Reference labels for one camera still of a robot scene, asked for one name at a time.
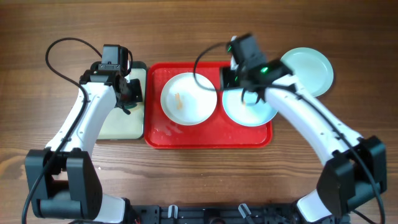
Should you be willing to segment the green and yellow sponge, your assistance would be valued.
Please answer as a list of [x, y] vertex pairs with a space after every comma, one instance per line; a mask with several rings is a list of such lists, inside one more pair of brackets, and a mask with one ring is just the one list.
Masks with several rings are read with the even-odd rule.
[[129, 105], [124, 105], [124, 108], [128, 111], [133, 111], [135, 109], [138, 108], [138, 106], [140, 106], [141, 103], [133, 103], [133, 104], [129, 104]]

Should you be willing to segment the green plate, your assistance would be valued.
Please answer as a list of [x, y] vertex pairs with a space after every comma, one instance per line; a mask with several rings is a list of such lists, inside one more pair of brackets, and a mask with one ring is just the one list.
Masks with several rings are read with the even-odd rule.
[[334, 71], [330, 61], [319, 51], [308, 47], [292, 49], [281, 57], [313, 95], [321, 96], [332, 86]]

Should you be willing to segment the white plate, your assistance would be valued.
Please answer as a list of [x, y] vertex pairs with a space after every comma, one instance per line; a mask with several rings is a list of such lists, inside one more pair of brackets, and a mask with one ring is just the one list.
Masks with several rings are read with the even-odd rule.
[[191, 72], [172, 77], [163, 87], [160, 104], [165, 115], [184, 126], [200, 124], [214, 112], [218, 97], [206, 77]]

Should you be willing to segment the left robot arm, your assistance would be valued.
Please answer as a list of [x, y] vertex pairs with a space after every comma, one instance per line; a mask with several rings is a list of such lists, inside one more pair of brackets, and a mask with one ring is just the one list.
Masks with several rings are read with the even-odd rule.
[[146, 71], [87, 70], [77, 86], [78, 97], [59, 132], [43, 150], [25, 157], [29, 194], [22, 210], [38, 218], [75, 223], [129, 223], [134, 212], [128, 199], [103, 193], [91, 161], [95, 142], [108, 116], [144, 111]]

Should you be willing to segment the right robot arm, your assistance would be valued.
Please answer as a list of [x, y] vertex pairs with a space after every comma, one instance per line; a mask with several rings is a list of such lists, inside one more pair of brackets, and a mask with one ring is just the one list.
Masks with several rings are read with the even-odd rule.
[[376, 199], [386, 221], [381, 194], [387, 189], [386, 147], [376, 136], [363, 138], [314, 98], [280, 60], [223, 67], [224, 90], [257, 93], [307, 140], [323, 171], [315, 190], [299, 199], [297, 210], [307, 223], [342, 218]]

